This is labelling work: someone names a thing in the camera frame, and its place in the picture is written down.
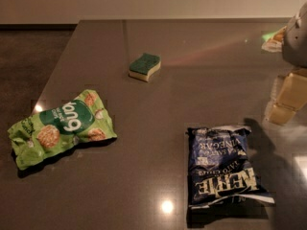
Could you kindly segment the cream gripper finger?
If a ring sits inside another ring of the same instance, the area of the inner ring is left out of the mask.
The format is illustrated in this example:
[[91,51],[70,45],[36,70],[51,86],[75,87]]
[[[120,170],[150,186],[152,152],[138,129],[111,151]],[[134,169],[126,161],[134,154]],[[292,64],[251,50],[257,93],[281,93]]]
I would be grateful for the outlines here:
[[274,33],[264,34],[262,36],[264,39],[262,49],[270,53],[281,53],[286,29],[287,27],[284,26]]
[[265,118],[270,123],[283,126],[306,104],[307,69],[295,68],[286,76],[275,79]]

